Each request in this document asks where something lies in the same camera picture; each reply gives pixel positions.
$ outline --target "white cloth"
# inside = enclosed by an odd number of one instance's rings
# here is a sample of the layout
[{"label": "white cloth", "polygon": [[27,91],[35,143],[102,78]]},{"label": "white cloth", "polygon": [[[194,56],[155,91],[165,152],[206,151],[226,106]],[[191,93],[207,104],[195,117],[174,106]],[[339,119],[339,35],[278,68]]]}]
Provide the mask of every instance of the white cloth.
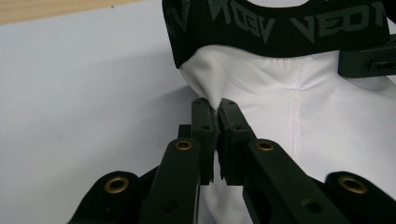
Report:
[{"label": "white cloth", "polygon": [[[388,77],[340,77],[337,65],[338,51],[274,59],[207,46],[180,72],[213,107],[236,101],[255,134],[278,142],[308,175],[348,171],[396,198],[396,86]],[[203,194],[219,224],[251,223],[242,188],[217,176]]]}]

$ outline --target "black elastic band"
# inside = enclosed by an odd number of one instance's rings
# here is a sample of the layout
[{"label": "black elastic band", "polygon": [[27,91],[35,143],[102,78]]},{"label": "black elastic band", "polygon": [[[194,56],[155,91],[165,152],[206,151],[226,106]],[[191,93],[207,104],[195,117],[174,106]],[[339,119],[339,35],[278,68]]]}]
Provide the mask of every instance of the black elastic band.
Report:
[{"label": "black elastic band", "polygon": [[177,68],[208,45],[291,58],[389,41],[379,0],[311,0],[282,8],[247,0],[163,0],[163,14]]}]

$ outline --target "black plastic part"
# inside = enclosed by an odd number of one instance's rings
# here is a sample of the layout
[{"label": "black plastic part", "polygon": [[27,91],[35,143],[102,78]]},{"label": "black plastic part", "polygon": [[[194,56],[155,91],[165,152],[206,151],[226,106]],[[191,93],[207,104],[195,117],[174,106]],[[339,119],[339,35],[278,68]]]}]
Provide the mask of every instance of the black plastic part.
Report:
[{"label": "black plastic part", "polygon": [[255,223],[350,223],[280,145],[257,139],[248,150],[244,197]]},{"label": "black plastic part", "polygon": [[201,185],[208,185],[213,182],[213,162],[215,159],[216,140],[219,134],[215,124],[215,110],[210,106],[209,102],[204,98],[192,101],[191,138],[200,143]]},{"label": "black plastic part", "polygon": [[225,178],[229,186],[242,186],[246,167],[243,158],[248,142],[256,137],[236,102],[222,99],[218,113],[221,178]]},{"label": "black plastic part", "polygon": [[148,171],[144,175],[139,177],[139,194],[140,198],[145,200],[149,196],[149,191],[152,186],[152,182],[154,181],[155,175],[158,172],[159,166],[155,167],[154,169]]},{"label": "black plastic part", "polygon": [[189,138],[168,145],[137,223],[196,223],[199,148],[198,142]]},{"label": "black plastic part", "polygon": [[[105,185],[112,178],[124,177],[127,187],[109,193]],[[142,200],[138,192],[138,178],[126,172],[113,172],[101,177],[80,203],[69,224],[78,223],[136,223]]]},{"label": "black plastic part", "polygon": [[178,125],[177,138],[191,138],[191,125],[190,124]]},{"label": "black plastic part", "polygon": [[361,176],[348,172],[329,174],[325,192],[353,223],[394,223],[396,202]]},{"label": "black plastic part", "polygon": [[391,35],[390,42],[381,46],[341,50],[338,74],[352,78],[396,75],[396,35]]}]

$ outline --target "white table surface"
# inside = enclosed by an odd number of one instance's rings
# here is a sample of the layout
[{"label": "white table surface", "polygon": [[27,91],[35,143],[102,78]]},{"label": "white table surface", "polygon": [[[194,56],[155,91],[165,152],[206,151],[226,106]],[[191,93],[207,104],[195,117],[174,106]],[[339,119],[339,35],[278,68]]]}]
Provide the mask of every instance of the white table surface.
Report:
[{"label": "white table surface", "polygon": [[197,95],[161,1],[0,26],[0,223],[66,223],[101,176],[157,166]]}]

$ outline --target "seam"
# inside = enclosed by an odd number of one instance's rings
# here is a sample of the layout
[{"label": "seam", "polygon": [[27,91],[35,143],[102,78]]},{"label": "seam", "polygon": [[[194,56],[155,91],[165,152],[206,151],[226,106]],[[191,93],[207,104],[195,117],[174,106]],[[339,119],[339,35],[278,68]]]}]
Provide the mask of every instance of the seam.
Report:
[{"label": "seam", "polygon": [[298,162],[302,152],[301,148],[301,90],[299,84],[301,83],[306,68],[311,62],[312,57],[306,57],[298,70],[298,76],[291,85],[291,158]]}]

